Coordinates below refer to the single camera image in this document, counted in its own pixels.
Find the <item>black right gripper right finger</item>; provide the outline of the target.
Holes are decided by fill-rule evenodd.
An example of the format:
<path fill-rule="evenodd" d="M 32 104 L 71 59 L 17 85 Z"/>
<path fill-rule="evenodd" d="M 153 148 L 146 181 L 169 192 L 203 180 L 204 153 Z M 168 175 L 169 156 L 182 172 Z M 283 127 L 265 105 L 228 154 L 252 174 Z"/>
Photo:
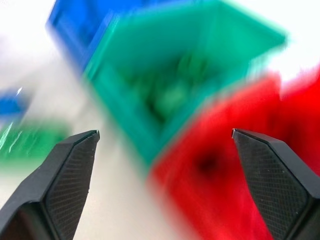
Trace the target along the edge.
<path fill-rule="evenodd" d="M 251 197 L 275 240 L 320 238 L 320 177 L 282 140 L 233 129 Z"/>

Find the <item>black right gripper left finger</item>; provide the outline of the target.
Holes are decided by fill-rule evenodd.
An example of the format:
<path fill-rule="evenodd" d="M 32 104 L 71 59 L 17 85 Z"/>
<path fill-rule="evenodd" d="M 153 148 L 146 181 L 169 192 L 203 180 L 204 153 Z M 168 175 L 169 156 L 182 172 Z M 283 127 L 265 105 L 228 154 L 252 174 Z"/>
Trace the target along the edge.
<path fill-rule="evenodd" d="M 2 240 L 72 240 L 90 189 L 98 130 L 57 143 L 0 210 Z"/>

